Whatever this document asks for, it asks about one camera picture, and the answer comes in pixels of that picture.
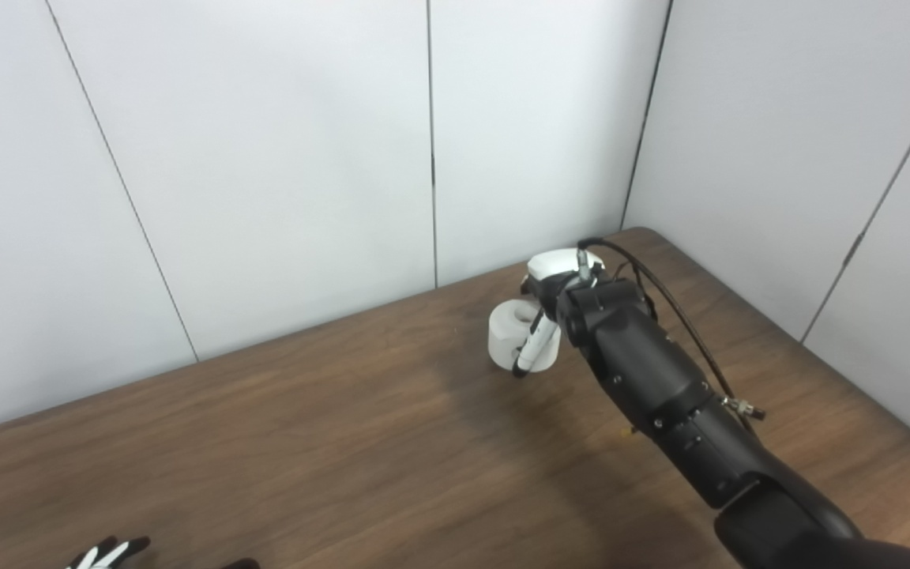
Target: black robotic arm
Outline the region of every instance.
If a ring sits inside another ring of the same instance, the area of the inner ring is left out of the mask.
[[[609,245],[639,263],[602,240],[582,241],[579,248],[592,244]],[[546,316],[555,312],[556,323],[634,428],[662,450],[709,507],[720,509],[715,532],[741,566],[910,568],[910,548],[863,539],[837,505],[740,424],[730,409],[758,418],[762,411],[714,391],[658,325],[636,281],[609,280],[596,266],[588,280],[572,273],[555,282],[531,287],[545,296],[540,302]]]

